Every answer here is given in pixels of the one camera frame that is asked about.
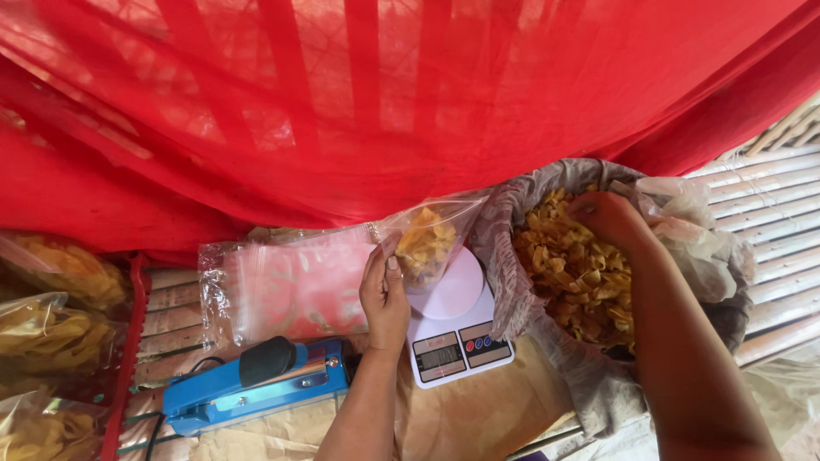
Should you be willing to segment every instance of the brown paper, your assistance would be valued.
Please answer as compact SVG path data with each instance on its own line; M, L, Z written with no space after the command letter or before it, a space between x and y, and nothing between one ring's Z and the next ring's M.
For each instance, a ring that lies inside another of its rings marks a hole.
M363 350L364 335L353 340ZM566 385L529 336L509 365L433 389L416 386L399 360L394 459L503 459L572 411ZM192 439L191 461L313 459L342 399L272 414Z

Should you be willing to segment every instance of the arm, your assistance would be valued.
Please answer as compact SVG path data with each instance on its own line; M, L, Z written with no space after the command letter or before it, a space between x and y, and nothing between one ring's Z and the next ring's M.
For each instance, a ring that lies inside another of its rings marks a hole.
M316 461L386 461L392 457L396 367L410 322L410 303L396 257L391 256L386 266L381 247L376 247L359 288L370 345Z
M635 362L661 458L780 459L735 361L640 214L606 192L567 212L629 260Z

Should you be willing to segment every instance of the red fabric canopy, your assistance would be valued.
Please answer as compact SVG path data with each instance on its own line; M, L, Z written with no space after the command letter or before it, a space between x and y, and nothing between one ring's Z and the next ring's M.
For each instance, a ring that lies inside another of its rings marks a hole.
M820 87L818 15L818 0L5 0L0 226L161 255L254 224L380 219L561 157L681 174Z

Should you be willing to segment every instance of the blue heat sealer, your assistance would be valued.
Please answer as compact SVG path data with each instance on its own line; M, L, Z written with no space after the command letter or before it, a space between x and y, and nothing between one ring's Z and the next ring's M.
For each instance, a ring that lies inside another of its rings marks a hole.
M294 344L283 336L239 359L171 379L162 412L177 434L191 437L271 413L346 394L353 379L349 342Z

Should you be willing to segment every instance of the scale platform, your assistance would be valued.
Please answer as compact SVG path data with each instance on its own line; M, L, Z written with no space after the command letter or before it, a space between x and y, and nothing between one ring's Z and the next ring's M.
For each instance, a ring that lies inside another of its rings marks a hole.
M462 249L426 295L408 294L410 363L422 389L512 362L507 341L493 341L495 300L476 257Z

